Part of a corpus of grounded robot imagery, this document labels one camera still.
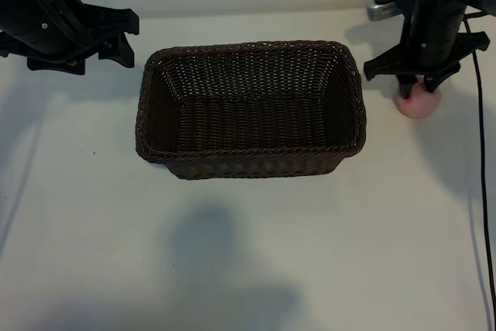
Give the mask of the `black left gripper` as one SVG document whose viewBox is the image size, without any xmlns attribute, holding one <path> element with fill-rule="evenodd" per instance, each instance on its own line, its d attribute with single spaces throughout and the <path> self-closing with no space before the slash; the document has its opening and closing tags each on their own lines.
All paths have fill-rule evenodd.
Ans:
<svg viewBox="0 0 496 331">
<path fill-rule="evenodd" d="M 74 75 L 85 74 L 85 61 L 97 54 L 99 60 L 112 60 L 123 67 L 135 67 L 135 55 L 126 34 L 139 33 L 139 17 L 130 9 L 109 9 L 96 5 L 85 5 L 86 21 L 91 42 L 80 47 L 71 42 L 61 52 L 49 55 L 35 49 L 7 33 L 1 34 L 1 56 L 10 54 L 26 57 L 31 71 L 59 71 Z M 75 63 L 53 63 L 44 60 L 82 60 Z"/>
</svg>

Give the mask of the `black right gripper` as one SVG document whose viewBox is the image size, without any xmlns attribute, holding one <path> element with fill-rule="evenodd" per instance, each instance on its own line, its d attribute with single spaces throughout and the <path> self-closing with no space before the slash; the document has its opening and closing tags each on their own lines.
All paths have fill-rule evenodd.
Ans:
<svg viewBox="0 0 496 331">
<path fill-rule="evenodd" d="M 398 75 L 398 94 L 407 99 L 415 85 L 415 75 L 424 75 L 429 93 L 446 80 L 460 61 L 476 50 L 489 47 L 486 33 L 461 33 L 464 14 L 431 19 L 414 16 L 403 25 L 398 45 L 364 63 L 368 80 L 378 75 Z"/>
</svg>

